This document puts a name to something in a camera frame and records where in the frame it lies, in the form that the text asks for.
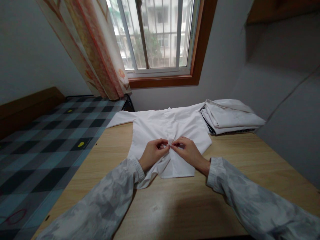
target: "blue checkered sheet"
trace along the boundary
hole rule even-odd
[[[0,239],[30,239],[126,98],[71,98],[0,141]]]

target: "wooden headboard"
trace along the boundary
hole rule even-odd
[[[0,106],[0,139],[17,131],[65,101],[56,88],[48,88]]]

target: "gray patterned jacket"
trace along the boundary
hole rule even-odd
[[[37,239],[111,239],[144,179],[127,158]],[[255,184],[223,158],[211,158],[207,185],[224,194],[241,224],[256,239],[320,239],[320,219]]]

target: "wall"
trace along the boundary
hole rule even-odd
[[[231,93],[264,119],[320,65],[320,15],[268,26]],[[279,107],[257,134],[320,189],[320,70]]]
[[[198,86],[133,89],[131,98],[136,111],[228,98],[246,62],[243,26],[252,2],[218,1]]]
[[[0,105],[56,86],[91,94],[35,0],[0,2]]]

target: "person's left hand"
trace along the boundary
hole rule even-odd
[[[168,140],[159,138],[147,143],[146,149],[144,150],[139,163],[144,172],[152,167],[161,157],[167,154],[170,150]]]

